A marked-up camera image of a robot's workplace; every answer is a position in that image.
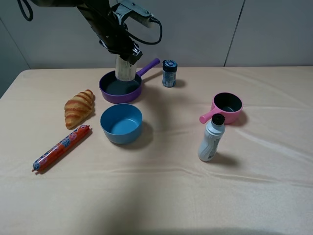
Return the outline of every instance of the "jar lid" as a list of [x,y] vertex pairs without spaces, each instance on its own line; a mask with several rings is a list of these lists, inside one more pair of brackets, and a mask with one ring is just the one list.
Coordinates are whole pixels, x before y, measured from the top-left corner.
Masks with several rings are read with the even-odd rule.
[[177,63],[174,60],[163,60],[163,70],[165,72],[176,72]]

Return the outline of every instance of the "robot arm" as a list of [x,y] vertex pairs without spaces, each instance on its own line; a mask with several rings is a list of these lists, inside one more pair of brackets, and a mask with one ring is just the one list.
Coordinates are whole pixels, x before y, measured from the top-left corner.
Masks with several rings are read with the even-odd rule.
[[[112,8],[108,0],[31,0],[37,6],[43,7],[77,7],[85,19],[91,25],[93,31],[98,35],[100,44],[104,46],[110,53],[118,54],[120,57],[135,64],[142,52],[139,49],[135,40],[148,44],[158,44],[162,39],[162,25],[160,21],[153,17],[153,15],[146,9],[136,5],[130,0],[123,0],[114,5]],[[26,0],[23,0],[29,11],[29,17],[26,16],[21,4],[18,0],[23,16],[31,21],[33,13],[30,5]],[[146,27],[151,27],[153,23],[160,26],[160,37],[156,42],[145,42],[130,32],[128,32],[127,25],[124,21],[131,17]]]

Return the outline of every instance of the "purple handle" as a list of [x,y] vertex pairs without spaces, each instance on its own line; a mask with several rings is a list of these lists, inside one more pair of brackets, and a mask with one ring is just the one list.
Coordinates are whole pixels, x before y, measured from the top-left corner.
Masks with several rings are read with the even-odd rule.
[[152,69],[154,66],[158,65],[161,63],[161,61],[158,58],[155,58],[153,61],[151,61],[149,64],[147,64],[145,67],[143,67],[141,70],[137,72],[137,74],[141,77],[144,75],[147,71]]

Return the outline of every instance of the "white bottle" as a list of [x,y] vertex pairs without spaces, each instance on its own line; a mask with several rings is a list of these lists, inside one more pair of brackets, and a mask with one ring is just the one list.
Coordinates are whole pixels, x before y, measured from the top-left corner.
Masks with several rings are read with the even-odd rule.
[[224,121],[225,117],[222,114],[214,114],[206,125],[204,139],[198,150],[198,156],[202,161],[208,162],[214,157],[217,145],[225,132]]

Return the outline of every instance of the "saucepan handle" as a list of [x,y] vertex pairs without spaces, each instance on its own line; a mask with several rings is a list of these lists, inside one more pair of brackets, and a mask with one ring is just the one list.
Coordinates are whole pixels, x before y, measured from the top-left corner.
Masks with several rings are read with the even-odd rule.
[[151,61],[149,64],[147,64],[145,67],[143,67],[141,70],[139,70],[137,72],[137,74],[141,77],[142,75],[144,75],[147,71],[149,71],[150,69],[152,69],[154,66],[158,65],[159,63],[161,63],[161,61],[159,60],[159,58],[155,58],[153,61]]
[[200,118],[199,118],[199,121],[202,123],[202,124],[205,124],[207,121],[209,121],[214,114],[218,114],[220,112],[219,109],[217,108],[214,108],[212,109],[210,112],[208,112],[207,114],[204,114],[202,115]]

